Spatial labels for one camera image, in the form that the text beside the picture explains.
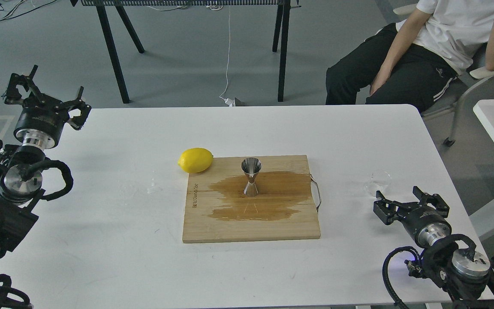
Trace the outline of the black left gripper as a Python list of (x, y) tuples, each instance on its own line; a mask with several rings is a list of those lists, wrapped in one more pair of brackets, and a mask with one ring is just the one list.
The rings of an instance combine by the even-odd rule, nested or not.
[(74, 100), (63, 102), (60, 111), (53, 111), (52, 100), (33, 82), (38, 68), (33, 65), (27, 76), (12, 73), (2, 98), (5, 104), (22, 107), (14, 137), (23, 144), (28, 143), (27, 139), (36, 138), (43, 149), (51, 149), (59, 144), (65, 123), (74, 130), (84, 127), (92, 107), (82, 98), (84, 87), (80, 86)]

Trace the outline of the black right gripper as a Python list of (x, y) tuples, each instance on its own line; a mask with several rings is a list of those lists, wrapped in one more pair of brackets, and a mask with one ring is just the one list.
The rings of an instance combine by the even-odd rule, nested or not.
[(413, 195), (420, 206), (415, 210), (414, 202), (390, 201), (377, 190), (373, 212), (384, 225), (402, 221), (404, 229), (420, 248), (430, 248), (434, 242), (452, 234), (451, 225), (445, 220), (450, 207), (439, 194), (428, 194), (418, 186), (413, 186)]

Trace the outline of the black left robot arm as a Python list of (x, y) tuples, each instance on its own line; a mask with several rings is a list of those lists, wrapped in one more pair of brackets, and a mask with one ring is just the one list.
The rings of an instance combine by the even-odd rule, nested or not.
[[(39, 219), (33, 213), (37, 202), (71, 191), (70, 168), (47, 158), (45, 150), (58, 145), (65, 124), (80, 130), (91, 110), (82, 99), (83, 87), (66, 102), (41, 93), (33, 81), (37, 68), (27, 76), (12, 74), (4, 94), (5, 104), (18, 104), (22, 112), (14, 130), (19, 145), (0, 140), (0, 259), (16, 249)], [(32, 307), (30, 298), (12, 287), (10, 276), (0, 274), (0, 309)]]

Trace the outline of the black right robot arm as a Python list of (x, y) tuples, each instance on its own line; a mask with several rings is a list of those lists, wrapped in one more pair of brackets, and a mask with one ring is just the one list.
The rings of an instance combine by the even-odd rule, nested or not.
[(494, 257), (489, 259), (476, 250), (475, 242), (461, 233), (452, 233), (446, 221), (449, 206), (438, 194), (428, 194), (413, 187), (415, 202), (390, 201), (376, 192), (373, 211), (385, 224), (402, 223), (413, 241), (423, 249), (411, 246), (396, 248), (385, 258), (383, 282), (400, 309), (407, 307), (392, 287), (389, 263), (400, 252), (409, 252), (413, 260), (405, 260), (408, 275), (430, 279), (451, 298), (455, 309), (494, 309)]

